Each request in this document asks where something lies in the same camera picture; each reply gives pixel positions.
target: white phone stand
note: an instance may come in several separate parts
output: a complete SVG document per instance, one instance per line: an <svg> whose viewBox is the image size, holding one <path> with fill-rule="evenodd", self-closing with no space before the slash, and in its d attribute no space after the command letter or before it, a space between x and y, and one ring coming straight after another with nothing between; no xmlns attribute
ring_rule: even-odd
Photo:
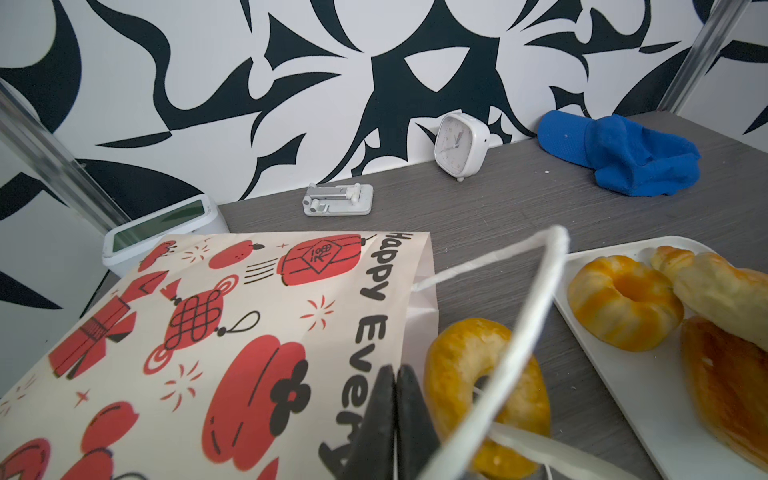
<svg viewBox="0 0 768 480"><path fill-rule="evenodd" d="M308 217L336 217L367 215L371 213L373 187L371 185L339 185L317 187L310 184L302 204Z"/></svg>

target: metal pole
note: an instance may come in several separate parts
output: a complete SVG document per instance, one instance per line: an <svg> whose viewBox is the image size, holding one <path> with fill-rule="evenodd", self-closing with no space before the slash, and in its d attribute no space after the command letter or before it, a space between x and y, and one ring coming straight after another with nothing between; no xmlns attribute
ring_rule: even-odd
<svg viewBox="0 0 768 480"><path fill-rule="evenodd" d="M102 233L131 218L0 81L0 140L70 208Z"/></svg>
<svg viewBox="0 0 768 480"><path fill-rule="evenodd" d="M728 34L736 26L751 0L719 0L704 24L680 70L661 98L657 110L680 113L699 80L715 61L724 46Z"/></svg>

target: patterned wall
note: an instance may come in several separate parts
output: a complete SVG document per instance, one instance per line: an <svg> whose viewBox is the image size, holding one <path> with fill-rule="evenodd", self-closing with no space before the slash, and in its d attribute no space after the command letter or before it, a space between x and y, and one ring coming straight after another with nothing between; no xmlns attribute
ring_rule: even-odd
<svg viewBox="0 0 768 480"><path fill-rule="evenodd" d="M199 190L224 203L430 161L450 111L507 143L555 108L653 110L710 6L4 2L0 78L136 217Z"/></svg>
<svg viewBox="0 0 768 480"><path fill-rule="evenodd" d="M0 239L1 396L85 313L107 269L104 237L2 141Z"/></svg>
<svg viewBox="0 0 768 480"><path fill-rule="evenodd" d="M752 0L680 116L768 152L768 1Z"/></svg>

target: white alarm clock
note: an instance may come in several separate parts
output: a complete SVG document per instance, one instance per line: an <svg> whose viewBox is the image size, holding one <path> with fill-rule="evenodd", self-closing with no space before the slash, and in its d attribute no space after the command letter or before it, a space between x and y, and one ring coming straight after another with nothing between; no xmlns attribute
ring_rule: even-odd
<svg viewBox="0 0 768 480"><path fill-rule="evenodd" d="M491 132L485 122L464 113L443 117L435 139L437 165L458 181L478 173Z"/></svg>

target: green screen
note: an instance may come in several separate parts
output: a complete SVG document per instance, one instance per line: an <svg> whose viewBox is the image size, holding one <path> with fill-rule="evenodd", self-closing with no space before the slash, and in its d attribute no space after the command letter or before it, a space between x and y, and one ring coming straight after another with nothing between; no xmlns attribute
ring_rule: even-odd
<svg viewBox="0 0 768 480"><path fill-rule="evenodd" d="M196 202L184 205L183 207L172 210L166 214L158 215L155 218L151 218L146 222L134 225L131 228L127 228L114 235L114 242L112 243L112 252L119 252L126 247L130 247L135 243L139 243L147 238L154 237L158 233L162 233L170 228L178 227L184 222L197 218L205 213L203 208L203 201L197 200Z"/></svg>

